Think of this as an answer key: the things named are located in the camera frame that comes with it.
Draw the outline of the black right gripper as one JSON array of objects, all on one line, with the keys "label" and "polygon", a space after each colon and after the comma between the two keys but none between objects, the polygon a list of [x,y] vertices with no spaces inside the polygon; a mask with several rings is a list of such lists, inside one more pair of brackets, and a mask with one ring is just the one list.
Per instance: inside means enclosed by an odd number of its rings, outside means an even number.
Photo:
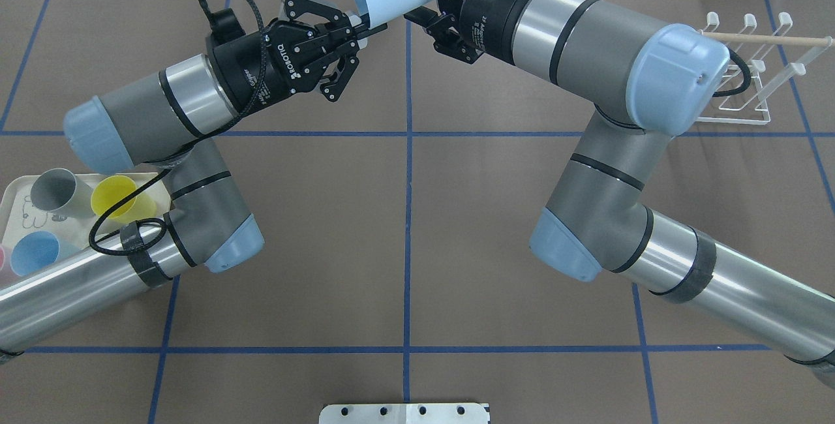
[{"label": "black right gripper", "polygon": [[530,0],[436,0],[439,11],[420,6],[405,18],[434,38],[437,52],[472,64],[483,53],[513,64],[512,41]]}]

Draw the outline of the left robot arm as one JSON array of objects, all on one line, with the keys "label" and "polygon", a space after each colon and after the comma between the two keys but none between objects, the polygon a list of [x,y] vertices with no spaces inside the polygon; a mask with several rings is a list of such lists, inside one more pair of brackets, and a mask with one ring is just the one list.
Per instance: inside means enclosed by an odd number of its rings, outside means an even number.
[{"label": "left robot arm", "polygon": [[70,148],[96,174],[155,169],[109,213],[156,184],[170,208],[120,222],[107,234],[98,219],[80,251],[3,288],[3,363],[192,267],[222,273],[259,254],[262,231],[215,138],[305,92],[338,100],[368,37],[387,28],[325,0],[281,0],[279,17],[265,21],[254,0],[245,0],[256,20],[247,33],[230,8],[212,11],[207,0],[198,2],[211,27],[205,53],[95,96],[63,123]]}]

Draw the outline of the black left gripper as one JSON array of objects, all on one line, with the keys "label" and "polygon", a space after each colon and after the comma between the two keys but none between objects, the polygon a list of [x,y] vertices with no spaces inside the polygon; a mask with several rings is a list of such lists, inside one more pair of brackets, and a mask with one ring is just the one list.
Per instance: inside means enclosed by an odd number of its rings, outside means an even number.
[{"label": "black left gripper", "polygon": [[[359,64],[359,43],[387,27],[372,28],[369,14],[343,12],[322,0],[281,0],[280,16],[265,26],[266,73],[252,110],[314,89],[337,100]],[[226,96],[236,111],[244,111],[262,59],[258,32],[207,48]]]}]

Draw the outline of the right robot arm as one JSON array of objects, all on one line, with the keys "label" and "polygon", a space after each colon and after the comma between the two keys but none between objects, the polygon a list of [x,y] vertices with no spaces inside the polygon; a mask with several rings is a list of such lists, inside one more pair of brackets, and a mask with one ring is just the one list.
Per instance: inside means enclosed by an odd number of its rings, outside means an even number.
[{"label": "right robot arm", "polygon": [[738,55],[687,25],[605,0],[436,0],[406,17],[444,55],[491,55],[594,104],[530,239],[570,277],[619,273],[699,309],[833,386],[833,297],[639,201]]}]

